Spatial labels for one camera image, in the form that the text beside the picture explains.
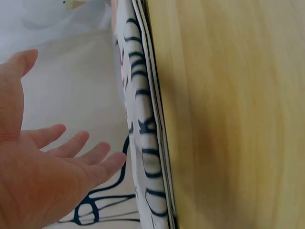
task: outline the human hand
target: human hand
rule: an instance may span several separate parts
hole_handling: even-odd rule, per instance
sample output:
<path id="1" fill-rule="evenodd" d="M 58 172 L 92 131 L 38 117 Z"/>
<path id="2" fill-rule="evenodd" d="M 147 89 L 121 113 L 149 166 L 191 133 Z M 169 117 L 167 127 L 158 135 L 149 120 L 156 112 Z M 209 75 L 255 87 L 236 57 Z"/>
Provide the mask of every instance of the human hand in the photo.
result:
<path id="1" fill-rule="evenodd" d="M 111 178 L 126 155 L 99 143 L 81 157 L 89 134 L 81 131 L 59 148 L 40 151 L 65 126 L 20 131 L 23 90 L 20 79 L 35 64 L 37 51 L 15 54 L 0 65 L 0 228 L 41 229 L 70 213 L 95 186 Z"/>
<path id="2" fill-rule="evenodd" d="M 116 12 L 118 10 L 118 0 L 111 0 L 111 9 L 112 9 L 112 17 L 111 17 L 111 27 L 112 31 L 115 32 L 116 26 Z"/>

